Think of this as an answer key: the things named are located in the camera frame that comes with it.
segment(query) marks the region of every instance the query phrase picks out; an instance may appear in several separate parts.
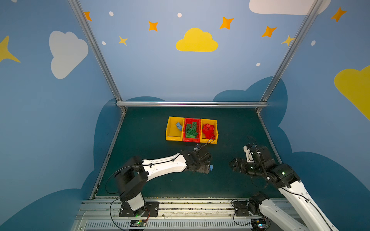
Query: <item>table surface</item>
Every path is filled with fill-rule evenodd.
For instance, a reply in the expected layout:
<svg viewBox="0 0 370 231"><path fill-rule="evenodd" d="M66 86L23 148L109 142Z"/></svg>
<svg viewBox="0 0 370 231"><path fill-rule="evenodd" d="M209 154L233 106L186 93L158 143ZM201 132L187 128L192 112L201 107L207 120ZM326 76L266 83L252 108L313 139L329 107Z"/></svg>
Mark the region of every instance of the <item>table surface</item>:
<svg viewBox="0 0 370 231"><path fill-rule="evenodd" d="M233 158L245 158L243 146L251 143L247 136L275 156L255 110L250 108L128 108L97 196L111 196L104 187L107 178L133 156L158 159L193 150L195 143L165 140L169 116L217 120L218 142L206 146L213 170L209 174L185 171L154 178L144 186L144 197L238 198L262 191L271 198L283 198L271 184L263 188L265 180L233 172L229 167ZM108 182L107 189L117 192L114 180Z"/></svg>

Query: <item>yellow star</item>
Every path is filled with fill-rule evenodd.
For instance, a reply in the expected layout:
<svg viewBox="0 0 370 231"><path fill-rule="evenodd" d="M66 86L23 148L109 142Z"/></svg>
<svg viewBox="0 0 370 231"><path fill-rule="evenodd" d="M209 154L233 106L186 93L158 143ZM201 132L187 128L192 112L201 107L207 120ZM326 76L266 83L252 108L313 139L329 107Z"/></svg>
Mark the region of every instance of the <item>yellow star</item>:
<svg viewBox="0 0 370 231"><path fill-rule="evenodd" d="M149 30L155 30L155 31L157 31L157 24L158 23L151 23L149 21Z"/></svg>
<svg viewBox="0 0 370 231"><path fill-rule="evenodd" d="M124 44L127 46L127 44L126 44L126 40L127 40L127 39L123 39L123 38L121 38L121 37L120 37L120 39L121 39L121 40L120 40L120 42L119 42L119 43L124 43Z"/></svg>
<svg viewBox="0 0 370 231"><path fill-rule="evenodd" d="M290 45L290 42L293 41L293 39L294 38L291 38L290 35L288 35L288 38L284 42L282 42L281 44L286 43L289 46Z"/></svg>
<svg viewBox="0 0 370 231"><path fill-rule="evenodd" d="M89 21L92 21L91 18L90 18L90 11L84 12L84 13L85 13L86 19L89 20Z"/></svg>
<svg viewBox="0 0 370 231"><path fill-rule="evenodd" d="M222 28L230 29L230 23L233 20L234 20L233 18L227 19L227 18L223 17L223 22L222 22L222 25L221 25L220 29L222 29Z"/></svg>
<svg viewBox="0 0 370 231"><path fill-rule="evenodd" d="M274 32L274 30L276 29L277 27L275 28L270 28L270 27L266 27L266 32L262 35L262 37L264 36L268 36L271 38L271 35L272 35L272 32Z"/></svg>
<svg viewBox="0 0 370 231"><path fill-rule="evenodd" d="M0 43L0 62L7 58L16 62L21 62L8 51L8 42L9 36L6 36Z"/></svg>
<svg viewBox="0 0 370 231"><path fill-rule="evenodd" d="M342 15L344 15L345 13L347 13L347 12L342 10L341 8L339 8L337 13L331 19L335 19L335 21L338 22L340 17L342 17Z"/></svg>

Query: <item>white cloud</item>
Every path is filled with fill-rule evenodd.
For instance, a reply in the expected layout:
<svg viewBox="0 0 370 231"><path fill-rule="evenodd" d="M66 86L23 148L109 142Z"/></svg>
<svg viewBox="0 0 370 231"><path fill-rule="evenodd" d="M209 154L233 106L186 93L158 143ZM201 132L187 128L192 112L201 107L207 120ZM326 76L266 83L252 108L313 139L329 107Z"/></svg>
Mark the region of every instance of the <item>white cloud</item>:
<svg viewBox="0 0 370 231"><path fill-rule="evenodd" d="M53 31L50 34L49 46L54 58L51 71L57 79L63 79L87 56L87 43L78 39L72 32Z"/></svg>
<svg viewBox="0 0 370 231"><path fill-rule="evenodd" d="M249 9L257 14L296 14L306 15L315 0L250 0ZM324 0L319 14L329 5L331 0Z"/></svg>

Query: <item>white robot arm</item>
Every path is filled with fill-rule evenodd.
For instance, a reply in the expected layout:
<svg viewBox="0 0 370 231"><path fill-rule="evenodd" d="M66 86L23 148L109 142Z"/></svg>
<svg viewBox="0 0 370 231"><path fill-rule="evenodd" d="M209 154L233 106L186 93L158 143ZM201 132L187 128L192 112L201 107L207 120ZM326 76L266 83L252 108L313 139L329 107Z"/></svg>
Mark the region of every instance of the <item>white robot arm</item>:
<svg viewBox="0 0 370 231"><path fill-rule="evenodd" d="M264 177L274 184L300 215L299 223L276 206L263 192L249 198L246 209L250 215L266 216L284 231L338 231L318 207L296 172L287 164L276 164L266 147L245 146L247 159L235 158L230 162L233 171Z"/></svg>
<svg viewBox="0 0 370 231"><path fill-rule="evenodd" d="M127 201L134 214L141 215L146 209L141 190L146 182L168 173L196 171L209 173L211 155L204 146L197 145L194 151L181 151L176 155L142 160L139 156L129 159L114 176L121 201Z"/></svg>

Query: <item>yellow bin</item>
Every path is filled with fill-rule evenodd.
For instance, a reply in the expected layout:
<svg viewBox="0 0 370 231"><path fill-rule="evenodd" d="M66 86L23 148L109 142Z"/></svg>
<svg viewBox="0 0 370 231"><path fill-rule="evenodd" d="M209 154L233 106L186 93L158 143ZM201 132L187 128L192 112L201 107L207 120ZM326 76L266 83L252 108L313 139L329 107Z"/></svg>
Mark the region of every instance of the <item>yellow bin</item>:
<svg viewBox="0 0 370 231"><path fill-rule="evenodd" d="M185 118L172 116L168 118L166 140L182 141L182 131L177 128L177 123L180 123L184 129Z"/></svg>
<svg viewBox="0 0 370 231"><path fill-rule="evenodd" d="M206 135L202 132L203 125L204 124L209 124L212 125L215 128L215 139L210 140L206 138ZM218 130L217 130L217 120L215 119L201 119L201 143L211 143L211 144L217 144L217 139L218 139Z"/></svg>

